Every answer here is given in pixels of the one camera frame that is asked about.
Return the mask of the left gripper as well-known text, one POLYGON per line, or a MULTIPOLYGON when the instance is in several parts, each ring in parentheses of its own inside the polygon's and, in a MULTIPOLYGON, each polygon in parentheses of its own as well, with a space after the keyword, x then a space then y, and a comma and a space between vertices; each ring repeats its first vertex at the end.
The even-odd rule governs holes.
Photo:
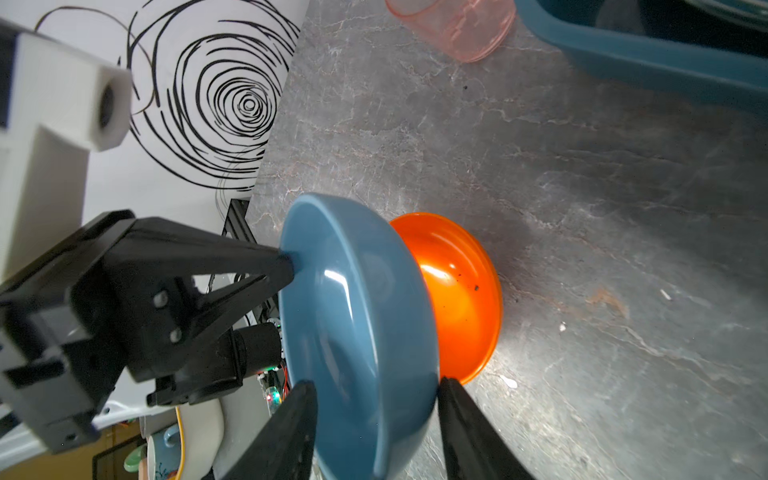
POLYGON ((1 285, 1 399, 52 453, 98 439, 126 364, 138 382, 176 373, 293 280, 275 248, 134 221, 105 213, 1 285))

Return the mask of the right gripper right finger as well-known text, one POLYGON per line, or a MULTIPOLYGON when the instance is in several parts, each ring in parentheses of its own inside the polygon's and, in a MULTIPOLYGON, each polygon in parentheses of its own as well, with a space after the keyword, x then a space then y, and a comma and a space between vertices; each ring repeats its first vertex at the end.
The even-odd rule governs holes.
POLYGON ((448 479, 534 479, 458 380, 441 379, 437 403, 448 479))

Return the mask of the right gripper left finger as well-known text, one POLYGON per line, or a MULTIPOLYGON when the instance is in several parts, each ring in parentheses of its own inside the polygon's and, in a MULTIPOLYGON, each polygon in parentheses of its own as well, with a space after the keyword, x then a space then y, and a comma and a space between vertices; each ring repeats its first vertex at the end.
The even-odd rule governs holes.
POLYGON ((224 479, 309 479, 317 418, 316 388, 303 380, 293 386, 224 479))

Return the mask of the orange bowl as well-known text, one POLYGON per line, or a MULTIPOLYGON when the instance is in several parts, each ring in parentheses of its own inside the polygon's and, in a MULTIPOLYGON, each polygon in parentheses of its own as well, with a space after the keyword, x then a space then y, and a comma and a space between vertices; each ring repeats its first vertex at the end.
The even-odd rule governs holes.
POLYGON ((488 364, 501 333, 498 273, 480 242, 446 217, 416 212, 390 225, 414 257, 430 294, 440 374, 466 385, 488 364))

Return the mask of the blue bowl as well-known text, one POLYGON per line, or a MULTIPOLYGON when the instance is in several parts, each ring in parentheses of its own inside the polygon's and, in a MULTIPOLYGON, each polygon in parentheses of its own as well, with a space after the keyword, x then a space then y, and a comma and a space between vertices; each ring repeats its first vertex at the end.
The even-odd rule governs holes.
POLYGON ((410 251, 375 211, 299 196, 281 251, 279 294, 290 379, 318 396, 315 453, 329 479, 392 479, 419 449, 438 390, 436 322, 410 251))

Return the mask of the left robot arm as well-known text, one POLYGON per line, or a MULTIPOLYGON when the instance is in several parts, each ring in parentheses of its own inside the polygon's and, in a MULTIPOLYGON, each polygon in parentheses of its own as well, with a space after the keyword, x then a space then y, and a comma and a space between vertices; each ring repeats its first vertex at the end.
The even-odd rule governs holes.
POLYGON ((293 275, 272 247, 104 214, 2 283, 2 401, 60 453, 98 439, 123 372, 152 407, 227 395, 280 362, 275 326, 235 324, 293 275))

